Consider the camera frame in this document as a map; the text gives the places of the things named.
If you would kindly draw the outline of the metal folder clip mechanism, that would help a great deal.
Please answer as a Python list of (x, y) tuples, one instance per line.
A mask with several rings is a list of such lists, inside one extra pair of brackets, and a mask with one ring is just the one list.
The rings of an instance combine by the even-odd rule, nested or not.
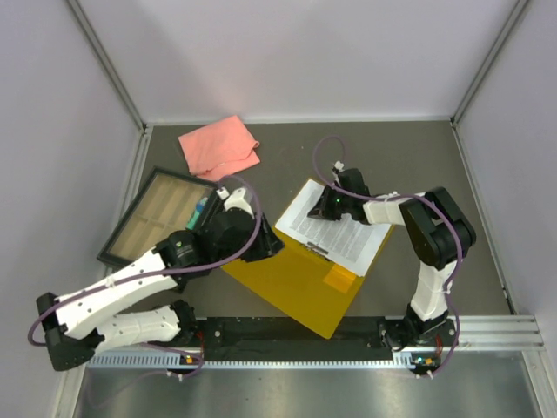
[(324, 248), (322, 248), (322, 247), (320, 247), (316, 244), (313, 244), (312, 242), (305, 243), (304, 247), (308, 251), (311, 251), (311, 252), (317, 254), (319, 257), (323, 258), (324, 260), (328, 260), (328, 261), (331, 260), (330, 256), (329, 256), (329, 252), (326, 249), (324, 249)]

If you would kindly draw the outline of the printed paper sheet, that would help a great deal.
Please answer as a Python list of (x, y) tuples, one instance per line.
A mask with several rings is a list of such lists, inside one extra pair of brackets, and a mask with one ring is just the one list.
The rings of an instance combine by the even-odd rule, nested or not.
[(275, 227), (302, 245), (312, 242), (326, 249), (330, 261), (364, 277), (379, 255), (391, 227), (387, 224), (365, 226), (352, 220), (348, 214), (340, 221), (308, 218), (307, 213), (323, 190), (323, 185), (308, 179)]

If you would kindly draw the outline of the yellow plastic folder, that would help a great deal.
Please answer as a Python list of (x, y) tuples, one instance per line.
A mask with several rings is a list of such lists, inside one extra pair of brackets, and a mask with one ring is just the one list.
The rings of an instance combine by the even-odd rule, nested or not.
[(316, 334), (329, 338), (346, 314), (365, 277), (308, 251), (278, 231), (285, 248), (274, 257), (234, 260), (224, 271)]

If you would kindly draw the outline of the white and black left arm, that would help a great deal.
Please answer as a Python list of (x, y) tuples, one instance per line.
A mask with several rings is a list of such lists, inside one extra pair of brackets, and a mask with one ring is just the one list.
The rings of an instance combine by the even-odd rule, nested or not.
[(198, 230), (171, 233), (125, 268), (79, 292), (41, 295), (37, 310), (53, 369), (71, 370), (117, 347), (192, 343), (198, 322), (187, 302), (139, 313), (128, 308), (155, 293), (181, 291), (190, 280), (233, 260), (271, 258), (284, 246), (264, 215), (234, 208)]

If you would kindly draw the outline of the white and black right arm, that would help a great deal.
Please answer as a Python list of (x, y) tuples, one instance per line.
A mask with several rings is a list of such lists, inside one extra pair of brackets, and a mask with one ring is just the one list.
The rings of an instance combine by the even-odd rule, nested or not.
[(372, 195), (360, 170), (341, 162), (332, 168), (312, 219), (339, 221), (347, 214), (365, 226), (403, 226), (419, 260), (418, 283), (398, 329), (386, 330), (385, 343), (400, 350), (427, 344), (448, 315), (446, 297), (457, 267), (476, 242), (476, 232), (449, 191), (437, 187), (418, 194)]

